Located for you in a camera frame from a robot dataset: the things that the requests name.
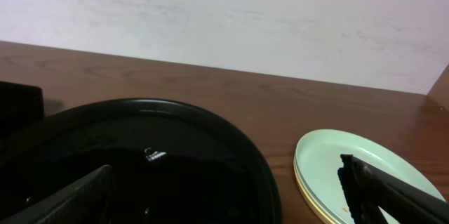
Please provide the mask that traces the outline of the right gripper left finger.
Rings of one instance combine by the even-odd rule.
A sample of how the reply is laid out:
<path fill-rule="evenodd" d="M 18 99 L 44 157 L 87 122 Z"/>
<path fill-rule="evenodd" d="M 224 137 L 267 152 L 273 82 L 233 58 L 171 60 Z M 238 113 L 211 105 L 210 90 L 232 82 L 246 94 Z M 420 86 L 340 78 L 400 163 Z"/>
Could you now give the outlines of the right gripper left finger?
<path fill-rule="evenodd" d="M 112 195 L 112 167 L 104 165 L 1 224 L 104 223 Z"/>

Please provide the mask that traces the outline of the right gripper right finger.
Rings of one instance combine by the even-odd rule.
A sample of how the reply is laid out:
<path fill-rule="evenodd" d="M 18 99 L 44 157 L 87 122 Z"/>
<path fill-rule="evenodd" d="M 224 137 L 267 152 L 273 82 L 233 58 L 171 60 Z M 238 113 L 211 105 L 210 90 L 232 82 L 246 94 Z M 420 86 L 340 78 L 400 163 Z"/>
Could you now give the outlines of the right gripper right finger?
<path fill-rule="evenodd" d="M 337 170 L 355 224 L 386 223 L 387 212 L 399 223 L 448 224 L 448 203 L 354 157 L 341 154 Z"/>

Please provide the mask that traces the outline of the light blue plate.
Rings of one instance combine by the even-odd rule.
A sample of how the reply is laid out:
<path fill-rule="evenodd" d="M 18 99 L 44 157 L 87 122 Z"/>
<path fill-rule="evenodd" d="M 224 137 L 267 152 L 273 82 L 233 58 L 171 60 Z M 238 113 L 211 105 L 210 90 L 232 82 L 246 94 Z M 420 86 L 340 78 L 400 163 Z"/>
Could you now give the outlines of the light blue plate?
<path fill-rule="evenodd" d="M 387 148 L 353 133 L 319 129 L 298 141 L 294 166 L 312 200 L 336 223 L 354 222 L 337 175 L 337 170 L 343 167 L 341 154 L 352 154 L 409 185 L 444 199 L 422 173 Z"/>

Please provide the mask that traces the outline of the yellow plate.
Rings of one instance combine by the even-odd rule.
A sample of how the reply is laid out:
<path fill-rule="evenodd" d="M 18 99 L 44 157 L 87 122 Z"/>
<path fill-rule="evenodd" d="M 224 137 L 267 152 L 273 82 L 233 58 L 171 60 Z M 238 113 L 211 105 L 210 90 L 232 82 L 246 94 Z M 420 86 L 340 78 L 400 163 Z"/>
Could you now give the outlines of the yellow plate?
<path fill-rule="evenodd" d="M 323 223 L 337 224 L 328 214 L 326 214 L 322 209 L 320 209 L 319 206 L 312 200 L 310 195 L 305 190 L 303 182 L 300 180 L 299 171 L 297 170 L 296 166 L 293 166 L 293 168 L 294 168 L 297 186 L 299 187 L 300 193 L 304 197 L 304 200 L 306 201 L 309 208 L 319 217 L 319 219 Z"/>

